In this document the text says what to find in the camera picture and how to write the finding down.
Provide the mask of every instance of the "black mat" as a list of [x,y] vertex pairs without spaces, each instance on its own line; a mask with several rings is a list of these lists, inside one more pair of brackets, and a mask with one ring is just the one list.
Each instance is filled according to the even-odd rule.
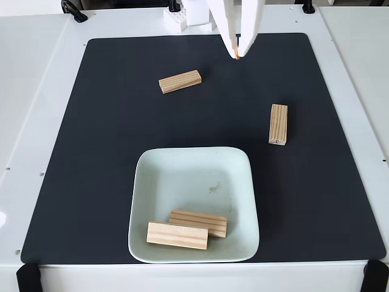
[[[159,79],[194,69],[202,84],[161,93]],[[289,106],[286,146],[267,143],[272,103]],[[220,36],[88,42],[22,261],[138,263],[128,251],[137,160],[203,146],[249,156],[260,246],[248,262],[386,255],[309,40],[296,33],[259,35],[240,61]]]

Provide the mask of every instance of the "black clip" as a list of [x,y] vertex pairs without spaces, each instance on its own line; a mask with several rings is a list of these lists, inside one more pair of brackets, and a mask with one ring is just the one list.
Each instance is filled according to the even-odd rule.
[[176,0],[169,0],[169,11],[170,12],[180,12],[181,6],[177,3]]
[[315,8],[312,5],[312,0],[295,0],[294,4],[303,4],[303,11],[306,14],[315,13]]
[[312,14],[315,13],[315,8],[312,5],[312,0],[303,0],[303,11],[305,14]]
[[63,13],[70,13],[78,23],[83,23],[88,19],[88,17],[85,14],[82,14],[70,0],[61,0],[61,7]]

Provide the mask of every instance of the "wood grain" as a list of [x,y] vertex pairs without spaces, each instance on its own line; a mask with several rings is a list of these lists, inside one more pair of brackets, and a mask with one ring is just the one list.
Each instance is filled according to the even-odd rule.
[[270,114],[269,143],[285,145],[287,130],[287,106],[272,105]]
[[159,80],[159,86],[164,94],[199,83],[201,76],[197,70]]
[[209,236],[227,236],[227,217],[173,210],[169,223],[208,229]]
[[208,229],[149,222],[147,242],[183,248],[207,249]]

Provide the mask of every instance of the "orange gripper tip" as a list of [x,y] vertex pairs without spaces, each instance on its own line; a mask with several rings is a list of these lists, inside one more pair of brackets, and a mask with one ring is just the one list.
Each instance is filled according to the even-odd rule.
[[237,60],[239,60],[241,57],[238,55],[238,47],[235,48],[235,57]]

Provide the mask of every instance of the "white lego brick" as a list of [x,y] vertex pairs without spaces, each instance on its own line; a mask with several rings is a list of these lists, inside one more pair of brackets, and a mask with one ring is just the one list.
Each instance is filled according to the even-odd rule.
[[169,8],[164,10],[165,25],[168,30],[180,33],[187,27],[187,11],[181,6],[181,11],[170,12]]
[[210,10],[206,0],[182,0],[187,9],[187,26],[209,23]]
[[202,26],[199,27],[204,32],[212,32],[216,28],[216,23],[212,15],[210,16],[209,23],[203,24]]

